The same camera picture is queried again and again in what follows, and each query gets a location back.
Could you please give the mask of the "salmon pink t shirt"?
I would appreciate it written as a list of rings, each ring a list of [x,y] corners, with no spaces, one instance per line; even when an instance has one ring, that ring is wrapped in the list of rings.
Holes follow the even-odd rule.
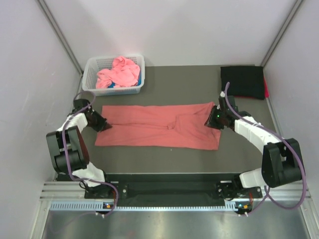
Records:
[[[205,126],[213,102],[173,106],[103,106],[111,128],[96,146],[161,146],[218,150],[221,132]]]

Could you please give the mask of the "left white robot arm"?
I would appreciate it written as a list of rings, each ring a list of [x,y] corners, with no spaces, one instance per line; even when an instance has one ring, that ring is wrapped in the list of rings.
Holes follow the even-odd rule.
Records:
[[[82,137],[84,128],[96,132],[111,129],[107,119],[92,108],[87,99],[73,101],[73,111],[56,131],[46,135],[47,146],[56,173],[67,175],[85,190],[85,198],[104,199],[116,197],[113,185],[105,172],[91,161]]]

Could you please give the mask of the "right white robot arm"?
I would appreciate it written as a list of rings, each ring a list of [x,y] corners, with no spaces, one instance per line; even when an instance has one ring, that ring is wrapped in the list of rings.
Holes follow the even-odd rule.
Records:
[[[205,126],[213,129],[230,128],[262,154],[260,168],[235,175],[228,183],[217,183],[219,197],[226,200],[244,197],[251,189],[263,186],[277,188],[300,181],[305,175],[298,141],[274,135],[248,112],[239,111],[233,96],[219,97],[219,104],[209,111]]]

